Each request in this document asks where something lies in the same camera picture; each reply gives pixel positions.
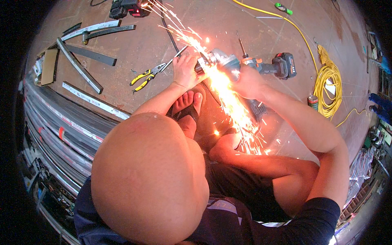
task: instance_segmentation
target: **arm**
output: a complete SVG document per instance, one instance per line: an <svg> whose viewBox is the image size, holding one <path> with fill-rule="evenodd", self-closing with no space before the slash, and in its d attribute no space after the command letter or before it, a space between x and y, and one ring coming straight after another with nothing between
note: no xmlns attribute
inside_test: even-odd
<svg viewBox="0 0 392 245"><path fill-rule="evenodd" d="M247 65L241 66L240 79L232 86L243 97L262 101L275 110L320 160L320 169L307 200L326 197L343 208L349 182L348 150L331 122L309 106L269 87L261 75Z"/></svg>
<svg viewBox="0 0 392 245"><path fill-rule="evenodd" d="M155 112L165 115L171 105L189 89L200 83L205 77L197 76L194 67L197 57L182 55L181 58L173 58L173 82L165 90L152 99L142 104L133 114Z"/></svg>

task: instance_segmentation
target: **cordless angle grinder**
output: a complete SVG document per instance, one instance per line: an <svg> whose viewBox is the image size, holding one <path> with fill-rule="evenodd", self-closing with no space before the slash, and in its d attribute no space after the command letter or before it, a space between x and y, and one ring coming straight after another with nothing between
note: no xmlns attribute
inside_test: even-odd
<svg viewBox="0 0 392 245"><path fill-rule="evenodd" d="M215 48L208 53L208 56L201 55L195 66L196 73L202 74L205 66L217 65L218 69L224 72L231 82L236 82L240 76L240 63L242 63L256 69L260 74L274 74L283 80L296 76L297 72L292 54L279 53L272 59L272 64L266 64L263 63L262 59L249 57L245 52L241 39L239 41L243 53L241 62L234 54L227 55L222 50ZM254 123L258 124L262 115L266 112L265 106L259 106L260 102L257 100L242 99L245 107L251 113Z"/></svg>

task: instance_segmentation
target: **man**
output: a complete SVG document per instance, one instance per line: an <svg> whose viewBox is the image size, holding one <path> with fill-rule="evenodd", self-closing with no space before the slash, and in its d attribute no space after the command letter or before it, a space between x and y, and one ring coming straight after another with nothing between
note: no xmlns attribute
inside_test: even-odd
<svg viewBox="0 0 392 245"><path fill-rule="evenodd" d="M174 82L106 136L76 200L81 244L328 243L348 190L348 150L339 132L242 65L233 89L289 122L320 167L239 153L240 138L230 131L209 153L219 164L206 164L193 140L204 98L188 91L203 79L196 61L174 58ZM164 116L172 104L177 122ZM282 227L254 221L291 217Z"/></svg>
<svg viewBox="0 0 392 245"><path fill-rule="evenodd" d="M392 101L386 100L378 96L377 94L371 93L369 97L370 101L378 104L378 108L374 105L369 106L369 110L377 114L377 116L388 124L392 122Z"/></svg>

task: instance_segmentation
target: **rusty floor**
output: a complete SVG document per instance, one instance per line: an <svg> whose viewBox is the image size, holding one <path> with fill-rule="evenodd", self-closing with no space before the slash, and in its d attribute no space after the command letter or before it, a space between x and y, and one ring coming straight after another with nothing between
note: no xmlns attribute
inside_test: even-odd
<svg viewBox="0 0 392 245"><path fill-rule="evenodd" d="M82 22L82 27L110 21L108 17L111 1L99 6L90 7L89 1L68 0L59 1L48 13L37 32L37 36L29 52L28 67L31 67L38 54L44 48L53 44L62 31ZM228 54L241 57L238 44L240 36L247 52L264 61L270 62L276 53L290 52L294 55L298 75L290 80L278 80L266 76L271 86L306 103L312 94L316 79L309 50L300 33L288 22L281 19L257 19L255 16L266 14L244 9L230 0L168 0L174 6L174 11L185 26L190 26L202 37L209 37L209 49L218 47ZM377 91L378 69L370 65L366 72L366 53L364 47L369 42L366 38L364 20L359 9L352 1L339 1L338 12L328 0L281 0L283 5L293 10L288 16L277 11L274 2L268 0L245 0L244 3L266 11L287 15L304 33L306 40L315 56L318 69L322 67L317 53L317 44L324 46L330 58L338 66L343 82L343 103L333 117L333 124L343 121L353 109L358 111L368 108L368 89ZM127 16L122 19L122 26L136 24L135 31L127 31L101 36L83 45L81 37L72 38L68 44L86 48L118 59L116 66L110 67L95 60L76 55L89 73L104 87L103 93L97 95L71 66L65 56L60 53L58 59L57 80L51 88L64 96L103 113L100 109L81 101L79 98L62 88L62 81L67 81L79 89L132 113L143 102L152 98L172 81L172 67L159 74L143 90L132 94L130 81L138 73L152 68L160 63L169 61L176 53L161 24L160 17L154 13L146 18ZM196 141L208 150L218 139L214 130L224 131L229 120L217 103L207 92L206 103L202 108ZM270 154L287 155L301 159L315 160L315 156L301 143L293 129L273 111L268 111L264 120L267 126L262 128L265 149L271 149ZM338 129L344 137L349 151L350 161L357 155L363 144L370 120L365 114L355 112Z"/></svg>

